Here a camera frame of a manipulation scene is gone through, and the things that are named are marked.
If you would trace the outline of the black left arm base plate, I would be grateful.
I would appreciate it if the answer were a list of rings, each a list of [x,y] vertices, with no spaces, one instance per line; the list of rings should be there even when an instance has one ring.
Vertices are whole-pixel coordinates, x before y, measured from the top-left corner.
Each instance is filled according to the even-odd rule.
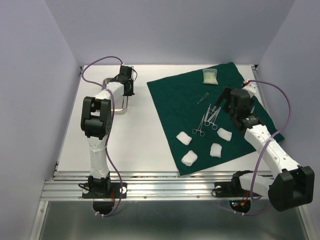
[[[111,182],[109,192],[105,189],[93,190],[89,189],[89,184],[79,183],[78,186],[82,189],[83,199],[125,199],[127,197],[128,184],[123,182]]]

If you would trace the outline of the steel scalpel handle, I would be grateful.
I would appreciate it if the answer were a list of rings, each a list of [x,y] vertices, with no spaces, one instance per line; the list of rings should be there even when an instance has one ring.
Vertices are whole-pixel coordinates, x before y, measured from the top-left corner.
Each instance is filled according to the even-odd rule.
[[[211,104],[208,106],[207,108],[207,111],[206,111],[206,114],[205,114],[205,117],[204,117],[204,121],[206,122],[208,120],[208,116],[209,114],[212,112],[212,109],[211,109]]]

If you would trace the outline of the steel hemostat forceps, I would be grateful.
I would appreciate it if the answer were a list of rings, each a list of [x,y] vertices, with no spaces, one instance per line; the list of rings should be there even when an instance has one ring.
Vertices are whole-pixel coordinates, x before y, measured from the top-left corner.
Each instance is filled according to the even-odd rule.
[[[198,127],[192,130],[192,134],[199,134],[201,137],[205,136],[205,132],[202,130],[204,119],[205,119],[205,115],[202,116]]]

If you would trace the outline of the steel surgical scissors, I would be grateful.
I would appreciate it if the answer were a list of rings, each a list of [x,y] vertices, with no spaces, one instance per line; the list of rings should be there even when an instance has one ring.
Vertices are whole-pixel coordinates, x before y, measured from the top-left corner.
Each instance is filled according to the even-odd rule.
[[[217,108],[216,106],[214,106],[213,108],[211,108],[209,106],[204,117],[204,125],[207,127],[209,125],[212,125],[213,128],[217,128],[215,121],[218,117],[218,114],[220,113],[220,110],[221,110],[221,107]]]

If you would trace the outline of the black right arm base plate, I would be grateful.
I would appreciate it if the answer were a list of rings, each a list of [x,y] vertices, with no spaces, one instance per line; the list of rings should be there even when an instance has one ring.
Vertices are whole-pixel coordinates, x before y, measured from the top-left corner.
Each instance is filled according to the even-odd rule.
[[[254,183],[252,196],[262,196],[267,198],[270,185],[270,181],[258,181],[257,183]],[[218,181],[214,183],[214,188],[211,191],[211,194],[217,198],[235,198],[243,197],[249,193],[249,197],[251,197],[251,186],[251,181]]]

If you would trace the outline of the stainless steel instrument tray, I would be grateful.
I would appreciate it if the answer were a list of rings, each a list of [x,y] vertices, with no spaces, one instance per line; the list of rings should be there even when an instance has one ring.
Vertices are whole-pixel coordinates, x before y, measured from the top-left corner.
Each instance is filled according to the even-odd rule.
[[[135,70],[135,72],[133,73],[134,82],[135,82],[137,76],[138,76],[138,73]],[[114,81],[115,77],[107,77],[103,80],[101,99],[111,100],[112,99],[111,94],[108,91],[108,90],[110,90],[113,94],[113,98],[114,98],[114,102],[115,102],[115,113],[116,114],[125,114],[127,111],[127,108],[128,108],[129,97],[131,97],[131,96],[124,96],[124,86],[119,82],[115,82]]]

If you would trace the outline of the thin steel tweezers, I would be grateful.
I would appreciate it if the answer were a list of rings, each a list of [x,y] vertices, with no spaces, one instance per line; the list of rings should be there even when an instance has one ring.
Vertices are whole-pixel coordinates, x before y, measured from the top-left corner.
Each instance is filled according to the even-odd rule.
[[[209,95],[209,93],[206,92],[206,93],[201,97],[201,99],[197,102],[197,105],[199,105],[208,95]]]

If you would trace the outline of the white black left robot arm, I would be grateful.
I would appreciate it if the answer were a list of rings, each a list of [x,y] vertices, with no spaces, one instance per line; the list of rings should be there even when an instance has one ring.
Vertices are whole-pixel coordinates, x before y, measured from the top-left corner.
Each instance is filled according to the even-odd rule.
[[[134,95],[134,68],[122,65],[119,73],[102,82],[102,90],[83,99],[80,128],[89,145],[90,172],[81,188],[85,194],[106,197],[111,193],[110,170],[107,163],[107,140],[116,113],[124,114],[129,97]]]

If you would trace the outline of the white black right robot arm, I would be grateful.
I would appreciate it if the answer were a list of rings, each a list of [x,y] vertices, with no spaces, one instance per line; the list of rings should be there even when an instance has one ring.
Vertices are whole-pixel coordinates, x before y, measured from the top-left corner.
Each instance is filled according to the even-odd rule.
[[[259,176],[257,171],[237,171],[230,181],[215,182],[212,194],[217,198],[258,195],[267,198],[277,211],[309,204],[313,201],[315,173],[310,166],[301,166],[293,160],[268,131],[263,121],[251,112],[256,86],[242,89],[226,87],[215,103],[230,116],[243,138],[259,153],[273,178]]]

